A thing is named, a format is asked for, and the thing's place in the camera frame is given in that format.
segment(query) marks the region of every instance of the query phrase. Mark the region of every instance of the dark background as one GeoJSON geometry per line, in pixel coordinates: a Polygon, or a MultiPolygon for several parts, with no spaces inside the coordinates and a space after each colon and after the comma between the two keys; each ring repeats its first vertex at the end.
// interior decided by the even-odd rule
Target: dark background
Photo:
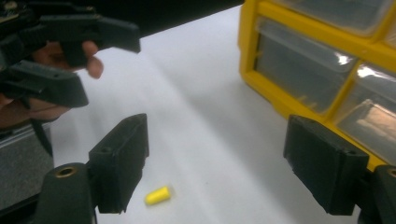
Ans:
{"type": "Polygon", "coordinates": [[[94,6],[103,16],[131,21],[142,36],[241,5],[244,0],[40,0],[94,6]]]}

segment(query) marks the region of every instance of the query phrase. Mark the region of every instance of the yellow foam earplug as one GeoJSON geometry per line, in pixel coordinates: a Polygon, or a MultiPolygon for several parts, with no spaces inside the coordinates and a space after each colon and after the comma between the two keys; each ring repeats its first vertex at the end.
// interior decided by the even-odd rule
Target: yellow foam earplug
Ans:
{"type": "Polygon", "coordinates": [[[169,191],[169,188],[165,186],[149,193],[145,198],[145,202],[148,205],[152,205],[155,203],[163,202],[170,198],[171,198],[171,193],[169,191]]]}

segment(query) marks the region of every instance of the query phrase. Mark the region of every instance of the clear plastic drawer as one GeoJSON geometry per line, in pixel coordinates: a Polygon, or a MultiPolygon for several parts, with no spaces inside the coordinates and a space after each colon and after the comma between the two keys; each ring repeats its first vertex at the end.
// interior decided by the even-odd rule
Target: clear plastic drawer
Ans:
{"type": "Polygon", "coordinates": [[[344,133],[383,160],[396,164],[395,74],[361,65],[356,85],[341,105],[335,121],[344,133]]]}
{"type": "Polygon", "coordinates": [[[324,113],[356,58],[275,21],[261,19],[255,69],[315,112],[324,113]]]}
{"type": "Polygon", "coordinates": [[[396,48],[396,22],[394,22],[390,28],[390,32],[387,36],[387,42],[392,47],[396,48]]]}
{"type": "Polygon", "coordinates": [[[275,0],[289,8],[356,35],[370,35],[392,0],[275,0]]]}

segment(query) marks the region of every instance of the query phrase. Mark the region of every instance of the white table surface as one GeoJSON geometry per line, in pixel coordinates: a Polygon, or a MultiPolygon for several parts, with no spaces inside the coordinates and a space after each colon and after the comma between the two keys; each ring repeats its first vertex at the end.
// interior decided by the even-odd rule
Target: white table surface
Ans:
{"type": "Polygon", "coordinates": [[[86,162],[122,119],[148,114],[150,156],[126,213],[99,224],[357,223],[327,215],[283,158],[287,122],[241,79],[240,7],[141,39],[139,54],[98,53],[79,71],[90,99],[52,124],[55,164],[86,162]],[[144,197],[171,186],[171,200],[144,197]]]}

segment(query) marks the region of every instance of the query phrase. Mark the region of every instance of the finger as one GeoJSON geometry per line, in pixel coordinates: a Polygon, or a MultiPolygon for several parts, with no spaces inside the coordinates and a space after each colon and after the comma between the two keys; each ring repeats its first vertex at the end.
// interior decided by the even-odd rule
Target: finger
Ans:
{"type": "Polygon", "coordinates": [[[12,99],[8,99],[3,93],[0,93],[0,108],[8,105],[12,102],[12,99]]]}
{"type": "Polygon", "coordinates": [[[99,59],[91,57],[87,62],[87,70],[91,77],[99,78],[103,73],[104,66],[99,59]]]}
{"type": "Polygon", "coordinates": [[[27,110],[19,101],[12,101],[0,108],[0,129],[22,123],[27,119],[29,119],[27,110]]]}
{"type": "Polygon", "coordinates": [[[91,58],[99,51],[99,48],[96,46],[96,44],[93,41],[84,41],[82,43],[82,49],[84,50],[85,56],[87,58],[91,58]]]}
{"type": "Polygon", "coordinates": [[[32,119],[57,119],[69,110],[70,108],[56,105],[46,109],[29,111],[29,117],[32,119]]]}
{"type": "Polygon", "coordinates": [[[55,107],[55,104],[51,104],[42,100],[37,100],[35,98],[30,98],[29,99],[29,105],[30,105],[30,110],[35,111],[35,110],[42,110],[50,107],[55,107]]]}
{"type": "Polygon", "coordinates": [[[35,51],[32,54],[33,59],[44,65],[69,69],[64,52],[59,42],[49,42],[46,47],[35,51]]]}

